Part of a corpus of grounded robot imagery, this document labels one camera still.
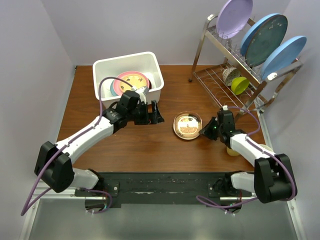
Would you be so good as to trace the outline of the small cream floral plate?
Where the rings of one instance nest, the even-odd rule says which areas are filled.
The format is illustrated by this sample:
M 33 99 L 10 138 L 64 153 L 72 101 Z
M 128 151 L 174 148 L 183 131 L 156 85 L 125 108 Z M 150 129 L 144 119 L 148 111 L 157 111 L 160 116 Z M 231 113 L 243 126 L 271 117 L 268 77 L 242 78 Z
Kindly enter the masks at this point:
M 147 87 L 148 80 L 145 77 L 142 77 L 140 74 L 127 74 L 121 77 L 126 83 L 136 86 L 137 88 Z M 131 87 L 122 81 L 119 82 L 119 89 L 124 93 L 126 90 L 130 90 Z

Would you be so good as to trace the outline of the blue cream leaf plate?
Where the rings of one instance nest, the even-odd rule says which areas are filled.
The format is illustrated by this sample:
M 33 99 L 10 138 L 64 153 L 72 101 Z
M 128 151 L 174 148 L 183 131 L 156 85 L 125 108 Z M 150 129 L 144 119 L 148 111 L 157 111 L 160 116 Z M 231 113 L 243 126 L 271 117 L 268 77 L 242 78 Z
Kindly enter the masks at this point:
M 113 81 L 111 82 L 111 84 L 110 84 L 110 92 L 111 92 L 111 94 L 112 94 L 113 97 L 116 97 L 116 96 L 118 96 L 118 94 L 117 94 L 116 91 L 115 91 L 114 83 L 115 83 L 115 81 L 113 80 Z

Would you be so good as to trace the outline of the pink plastic plate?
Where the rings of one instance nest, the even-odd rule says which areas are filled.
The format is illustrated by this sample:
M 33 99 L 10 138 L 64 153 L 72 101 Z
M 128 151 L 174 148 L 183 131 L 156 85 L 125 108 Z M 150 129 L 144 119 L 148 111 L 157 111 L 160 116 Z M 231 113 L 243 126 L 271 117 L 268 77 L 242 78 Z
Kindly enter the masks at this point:
M 149 79 L 143 74 L 143 73 L 141 73 L 141 72 L 138 72 L 138 71 L 125 71 L 125 72 L 123 72 L 123 73 L 121 73 L 119 76 L 118 76 L 118 78 L 119 79 L 121 79 L 121 77 L 123 77 L 123 76 L 125 76 L 125 75 L 128 75 L 128 74 L 139 74 L 139 75 L 142 75 L 142 77 L 145 77 L 146 79 L 147 79 L 147 82 L 148 82 L 148 88 L 150 88 L 150 81 L 149 81 Z M 120 83 L 121 81 L 120 80 L 117 80 L 117 79 L 115 79 L 114 80 L 114 90 L 115 90 L 115 92 L 118 94 L 118 96 L 120 96 L 120 95 L 122 95 L 123 94 L 123 92 L 120 90 L 120 88 L 119 88 L 119 83 Z

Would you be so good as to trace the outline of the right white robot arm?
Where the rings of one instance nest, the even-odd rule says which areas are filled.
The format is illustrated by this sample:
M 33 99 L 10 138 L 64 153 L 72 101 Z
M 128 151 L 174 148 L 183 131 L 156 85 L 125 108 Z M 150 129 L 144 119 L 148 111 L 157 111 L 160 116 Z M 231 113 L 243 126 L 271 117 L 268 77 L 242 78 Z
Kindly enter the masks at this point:
M 290 201 L 298 193 L 290 158 L 276 154 L 251 139 L 250 133 L 236 129 L 232 107 L 223 106 L 199 132 L 210 140 L 220 140 L 226 147 L 244 157 L 253 167 L 253 173 L 235 171 L 225 174 L 220 183 L 230 197 L 240 190 L 256 195 L 261 203 Z

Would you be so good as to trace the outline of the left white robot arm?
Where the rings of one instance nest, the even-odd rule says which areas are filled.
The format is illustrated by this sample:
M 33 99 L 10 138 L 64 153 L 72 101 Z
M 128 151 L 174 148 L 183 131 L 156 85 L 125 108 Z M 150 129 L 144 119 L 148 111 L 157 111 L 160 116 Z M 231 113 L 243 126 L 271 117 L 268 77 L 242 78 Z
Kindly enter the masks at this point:
M 56 193 L 79 188 L 99 196 L 104 190 L 103 177 L 92 169 L 74 168 L 73 164 L 92 146 L 126 127 L 128 122 L 135 125 L 163 123 L 165 120 L 155 100 L 151 101 L 151 107 L 149 112 L 140 94 L 127 90 L 118 102 L 102 108 L 93 122 L 74 135 L 57 143 L 45 142 L 40 147 L 34 173 Z

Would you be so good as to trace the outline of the white plastic bin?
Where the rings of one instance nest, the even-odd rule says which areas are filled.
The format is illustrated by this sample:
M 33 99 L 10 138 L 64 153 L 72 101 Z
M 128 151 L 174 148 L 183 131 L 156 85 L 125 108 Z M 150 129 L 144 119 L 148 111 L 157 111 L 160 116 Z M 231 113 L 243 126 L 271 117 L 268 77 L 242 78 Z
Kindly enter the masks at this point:
M 105 107 L 118 101 L 125 91 L 132 88 L 148 88 L 146 101 L 149 105 L 152 100 L 160 100 L 164 79 L 153 52 L 97 60 L 92 70 L 95 96 Z

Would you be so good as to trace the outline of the cream cup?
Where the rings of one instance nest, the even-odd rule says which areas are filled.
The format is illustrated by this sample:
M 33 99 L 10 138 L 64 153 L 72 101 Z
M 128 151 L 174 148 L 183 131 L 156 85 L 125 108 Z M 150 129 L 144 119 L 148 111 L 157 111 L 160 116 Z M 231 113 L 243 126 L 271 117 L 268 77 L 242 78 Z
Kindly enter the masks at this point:
M 240 155 L 237 151 L 235 151 L 235 150 L 233 150 L 233 149 L 231 149 L 229 147 L 226 148 L 226 152 L 227 152 L 228 155 L 230 155 L 232 157 L 237 157 L 237 156 Z
M 265 144 L 260 144 L 260 147 L 264 150 L 267 150 L 267 151 L 270 151 L 270 152 L 273 152 L 273 149 Z

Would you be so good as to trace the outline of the lime green bowl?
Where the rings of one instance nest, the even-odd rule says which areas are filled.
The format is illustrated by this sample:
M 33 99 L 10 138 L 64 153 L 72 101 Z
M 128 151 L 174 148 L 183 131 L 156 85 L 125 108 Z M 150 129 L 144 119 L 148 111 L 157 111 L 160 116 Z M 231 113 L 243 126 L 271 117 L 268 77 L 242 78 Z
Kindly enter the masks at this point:
M 231 91 L 235 95 L 240 95 L 247 89 L 249 84 L 250 81 L 244 76 L 234 78 L 231 84 Z

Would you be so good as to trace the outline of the patterned white bowl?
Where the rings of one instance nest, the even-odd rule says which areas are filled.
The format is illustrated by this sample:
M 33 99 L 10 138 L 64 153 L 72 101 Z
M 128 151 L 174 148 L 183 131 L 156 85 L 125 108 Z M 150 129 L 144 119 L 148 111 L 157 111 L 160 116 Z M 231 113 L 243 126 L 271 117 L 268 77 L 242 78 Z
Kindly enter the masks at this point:
M 223 71 L 222 80 L 228 87 L 230 87 L 232 85 L 233 79 L 240 76 L 241 72 L 236 67 L 229 67 Z

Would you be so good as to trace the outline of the steel dish rack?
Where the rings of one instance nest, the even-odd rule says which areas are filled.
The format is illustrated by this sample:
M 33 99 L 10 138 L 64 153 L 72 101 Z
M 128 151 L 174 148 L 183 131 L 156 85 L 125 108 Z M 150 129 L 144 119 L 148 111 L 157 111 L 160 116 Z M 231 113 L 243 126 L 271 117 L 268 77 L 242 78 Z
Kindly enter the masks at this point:
M 217 21 L 217 14 L 211 14 L 205 20 L 188 80 L 198 80 L 219 108 L 224 105 L 239 107 L 236 120 L 241 118 L 245 111 L 262 114 L 276 100 L 303 63 L 295 58 L 290 65 L 263 78 L 263 65 L 251 65 L 247 54 L 242 52 L 245 31 L 241 30 L 232 38 L 223 38 L 218 33 Z M 223 62 L 200 69 L 198 61 L 205 40 L 209 40 L 223 55 Z

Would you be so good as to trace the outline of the light blue plate behind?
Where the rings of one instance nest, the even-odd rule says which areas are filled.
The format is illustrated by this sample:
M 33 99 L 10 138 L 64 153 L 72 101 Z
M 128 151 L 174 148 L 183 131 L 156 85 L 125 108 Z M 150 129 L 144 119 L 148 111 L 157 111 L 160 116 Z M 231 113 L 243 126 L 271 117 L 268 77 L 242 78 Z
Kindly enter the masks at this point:
M 247 49 L 249 47 L 249 44 L 255 35 L 255 33 L 258 31 L 258 29 L 269 19 L 271 19 L 274 16 L 279 15 L 278 13 L 272 13 L 267 16 L 264 16 L 260 20 L 258 20 L 251 28 L 247 31 L 247 33 L 244 35 L 244 37 L 241 40 L 241 47 L 240 47 L 240 54 L 244 56 L 247 52 Z

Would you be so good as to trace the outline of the light blue plate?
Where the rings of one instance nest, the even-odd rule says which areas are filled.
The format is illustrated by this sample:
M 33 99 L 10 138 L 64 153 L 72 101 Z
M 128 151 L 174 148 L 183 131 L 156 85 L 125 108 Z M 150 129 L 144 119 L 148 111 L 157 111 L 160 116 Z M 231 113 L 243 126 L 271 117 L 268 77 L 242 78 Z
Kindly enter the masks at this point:
M 298 35 L 278 46 L 262 65 L 261 79 L 264 80 L 271 73 L 288 67 L 303 50 L 306 42 L 306 36 Z
M 255 35 L 255 33 L 258 31 L 258 29 L 269 19 L 271 19 L 274 16 L 279 15 L 278 13 L 272 13 L 267 16 L 264 16 L 260 20 L 258 20 L 251 28 L 247 31 L 247 33 L 244 35 L 244 37 L 241 40 L 241 47 L 240 47 L 240 54 L 244 56 L 247 52 L 247 49 L 249 47 L 249 44 Z

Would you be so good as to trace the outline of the dark teal plate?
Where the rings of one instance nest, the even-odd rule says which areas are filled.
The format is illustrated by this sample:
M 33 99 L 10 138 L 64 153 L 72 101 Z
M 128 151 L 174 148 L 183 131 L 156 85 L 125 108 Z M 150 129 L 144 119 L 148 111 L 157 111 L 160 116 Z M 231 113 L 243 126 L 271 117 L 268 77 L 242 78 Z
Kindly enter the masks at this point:
M 264 63 L 271 53 L 280 46 L 288 28 L 288 19 L 275 14 L 264 20 L 250 38 L 245 51 L 246 64 L 253 68 Z

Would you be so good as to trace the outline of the light blue plate front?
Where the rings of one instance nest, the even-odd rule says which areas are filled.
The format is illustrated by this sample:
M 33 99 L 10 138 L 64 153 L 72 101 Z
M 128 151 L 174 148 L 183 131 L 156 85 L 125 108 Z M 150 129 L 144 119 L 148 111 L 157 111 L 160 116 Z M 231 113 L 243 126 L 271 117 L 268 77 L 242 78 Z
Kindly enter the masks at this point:
M 298 35 L 278 46 L 262 65 L 261 79 L 264 80 L 271 73 L 288 67 L 303 50 L 306 42 L 306 36 Z

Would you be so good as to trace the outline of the lavender plate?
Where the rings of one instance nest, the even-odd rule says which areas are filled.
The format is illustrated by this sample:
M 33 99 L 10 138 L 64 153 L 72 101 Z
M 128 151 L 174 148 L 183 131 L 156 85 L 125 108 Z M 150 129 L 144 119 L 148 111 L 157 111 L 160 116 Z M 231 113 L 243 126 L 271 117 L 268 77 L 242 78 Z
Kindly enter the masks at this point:
M 222 39 L 234 37 L 244 28 L 253 10 L 253 0 L 228 0 L 220 10 L 216 31 Z

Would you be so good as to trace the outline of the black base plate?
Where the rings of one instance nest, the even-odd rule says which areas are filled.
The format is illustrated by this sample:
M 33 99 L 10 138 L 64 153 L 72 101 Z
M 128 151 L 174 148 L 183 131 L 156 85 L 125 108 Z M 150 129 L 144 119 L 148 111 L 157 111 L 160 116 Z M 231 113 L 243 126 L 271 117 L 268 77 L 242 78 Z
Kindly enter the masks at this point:
M 226 172 L 102 172 L 100 176 L 113 208 L 124 204 L 198 205 L 197 196 L 231 205 L 254 197 L 251 192 L 224 187 Z

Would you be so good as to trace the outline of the aluminium rail frame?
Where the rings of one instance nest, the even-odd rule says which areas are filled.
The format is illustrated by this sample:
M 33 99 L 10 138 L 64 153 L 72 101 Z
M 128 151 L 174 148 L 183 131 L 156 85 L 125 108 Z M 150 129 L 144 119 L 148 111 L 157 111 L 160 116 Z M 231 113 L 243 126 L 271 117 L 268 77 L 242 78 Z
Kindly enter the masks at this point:
M 101 194 L 47 191 L 28 211 L 23 240 L 304 240 L 294 201 L 263 204 L 254 197 L 227 205 L 197 195 L 199 204 L 123 204 L 94 214 Z

